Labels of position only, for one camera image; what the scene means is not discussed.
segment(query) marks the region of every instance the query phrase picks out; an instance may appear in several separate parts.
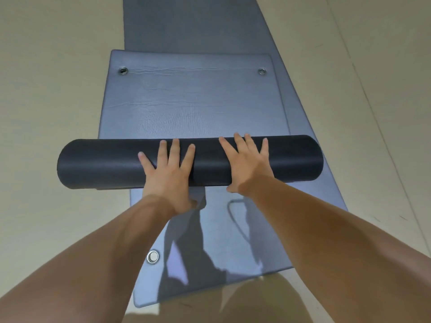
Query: beige floor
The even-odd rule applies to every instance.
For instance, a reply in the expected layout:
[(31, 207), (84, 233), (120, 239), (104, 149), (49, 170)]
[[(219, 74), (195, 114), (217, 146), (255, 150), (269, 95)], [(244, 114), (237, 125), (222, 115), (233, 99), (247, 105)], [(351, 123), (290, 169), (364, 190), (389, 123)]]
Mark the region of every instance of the beige floor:
[[(349, 210), (429, 255), (431, 0), (258, 2)], [(128, 193), (72, 191), (56, 176), (62, 146), (97, 136), (121, 0), (0, 5), (1, 295), (126, 209)], [(331, 322), (294, 270), (128, 312), (129, 323)]]

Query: dark gray yoga mat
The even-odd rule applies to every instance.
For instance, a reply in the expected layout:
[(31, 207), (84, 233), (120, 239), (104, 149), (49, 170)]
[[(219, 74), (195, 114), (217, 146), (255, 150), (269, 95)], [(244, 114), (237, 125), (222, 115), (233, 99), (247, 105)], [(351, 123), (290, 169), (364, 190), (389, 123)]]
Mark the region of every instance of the dark gray yoga mat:
[[(315, 138), (256, 0), (123, 0), (123, 6), (126, 50), (220, 55), (114, 52), (100, 138), (205, 138), (235, 131)], [(197, 77), (201, 64), (212, 70)], [(123, 66), (137, 68), (142, 79), (118, 75)], [(247, 73), (259, 68), (268, 73)], [(163, 79), (154, 85), (154, 78)], [(172, 86), (180, 88), (172, 91)], [(228, 98), (220, 93), (225, 89)], [(291, 185), (345, 208), (326, 163), (315, 181)], [(141, 190), (131, 190), (131, 203), (140, 195)], [(204, 208), (175, 217), (164, 228), (153, 246), (159, 261), (146, 262), (137, 279), (137, 307), (291, 267), (249, 199), (224, 187), (191, 188), (191, 197)]]

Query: grommet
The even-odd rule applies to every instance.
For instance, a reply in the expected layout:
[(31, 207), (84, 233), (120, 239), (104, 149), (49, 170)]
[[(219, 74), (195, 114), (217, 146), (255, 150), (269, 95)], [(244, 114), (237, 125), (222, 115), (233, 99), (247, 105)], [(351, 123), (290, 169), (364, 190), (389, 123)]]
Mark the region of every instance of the grommet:
[(129, 70), (126, 67), (122, 67), (118, 70), (118, 72), (120, 75), (125, 75), (127, 72), (129, 72)]
[(147, 262), (150, 264), (155, 264), (159, 261), (160, 255), (159, 252), (155, 249), (150, 250), (150, 252), (147, 255)]

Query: yoga mat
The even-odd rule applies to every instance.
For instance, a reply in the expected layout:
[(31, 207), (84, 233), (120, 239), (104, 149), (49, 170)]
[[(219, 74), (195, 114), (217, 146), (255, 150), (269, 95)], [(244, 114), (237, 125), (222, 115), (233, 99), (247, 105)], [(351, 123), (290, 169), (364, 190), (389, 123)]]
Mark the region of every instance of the yoga mat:
[[(252, 137), (258, 149), (263, 136)], [(226, 138), (235, 147), (233, 137)], [(141, 188), (145, 174), (137, 158), (143, 151), (157, 166), (161, 139), (148, 140), (74, 140), (60, 153), (57, 174), (71, 189)], [(269, 162), (274, 176), (285, 182), (316, 179), (323, 169), (323, 154), (317, 142), (307, 135), (269, 136)], [(168, 151), (172, 140), (167, 140)], [(218, 138), (180, 140), (180, 161), (190, 144), (196, 153), (189, 185), (227, 186), (231, 183), (231, 167)]]

